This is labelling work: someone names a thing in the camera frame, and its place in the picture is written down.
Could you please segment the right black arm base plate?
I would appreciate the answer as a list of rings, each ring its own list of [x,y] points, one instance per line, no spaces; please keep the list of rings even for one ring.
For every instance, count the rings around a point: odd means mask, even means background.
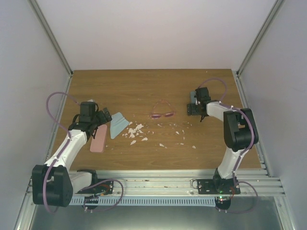
[[[240,188],[234,185],[232,179],[222,179],[220,181],[214,179],[192,179],[190,181],[192,188],[198,190],[200,195],[239,195]]]

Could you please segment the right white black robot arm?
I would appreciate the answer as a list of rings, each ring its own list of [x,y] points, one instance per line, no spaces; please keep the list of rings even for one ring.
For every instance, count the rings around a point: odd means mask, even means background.
[[[253,112],[249,108],[239,109],[213,100],[206,87],[190,92],[187,115],[214,117],[223,122],[226,151],[221,164],[215,170],[211,183],[218,194],[236,188],[236,172],[248,151],[258,143],[259,135]]]

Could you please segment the teal glasses case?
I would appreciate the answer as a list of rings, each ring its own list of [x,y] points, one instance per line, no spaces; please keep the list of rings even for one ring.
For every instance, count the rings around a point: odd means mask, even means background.
[[[190,92],[190,103],[191,104],[196,104],[197,103],[197,97],[196,97],[196,92],[191,91]]]

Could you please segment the pink glasses case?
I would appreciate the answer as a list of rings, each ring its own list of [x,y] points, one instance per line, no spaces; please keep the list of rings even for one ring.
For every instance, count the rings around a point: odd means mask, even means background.
[[[106,146],[107,125],[98,127],[96,135],[92,138],[90,152],[102,153]]]

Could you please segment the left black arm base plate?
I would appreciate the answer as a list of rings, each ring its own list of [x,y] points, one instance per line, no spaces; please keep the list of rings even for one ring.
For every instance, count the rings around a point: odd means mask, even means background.
[[[92,182],[91,185],[98,184],[93,188],[83,189],[77,192],[77,194],[94,194],[98,196],[109,195],[113,193],[114,181],[110,179],[98,179],[97,182]]]

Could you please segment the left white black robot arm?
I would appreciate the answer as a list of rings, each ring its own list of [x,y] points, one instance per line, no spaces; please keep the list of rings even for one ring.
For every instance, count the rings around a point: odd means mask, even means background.
[[[67,207],[74,194],[84,189],[95,193],[99,188],[94,170],[70,173],[71,165],[90,138],[98,136],[98,128],[110,122],[107,108],[99,110],[97,103],[82,102],[68,133],[52,157],[32,169],[33,202],[36,205]]]

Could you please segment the pink tinted sunglasses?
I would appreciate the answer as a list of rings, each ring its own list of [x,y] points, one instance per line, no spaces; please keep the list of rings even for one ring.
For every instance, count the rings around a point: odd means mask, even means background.
[[[164,99],[159,100],[150,112],[151,119],[158,119],[162,117],[173,117],[176,114],[173,106]]]

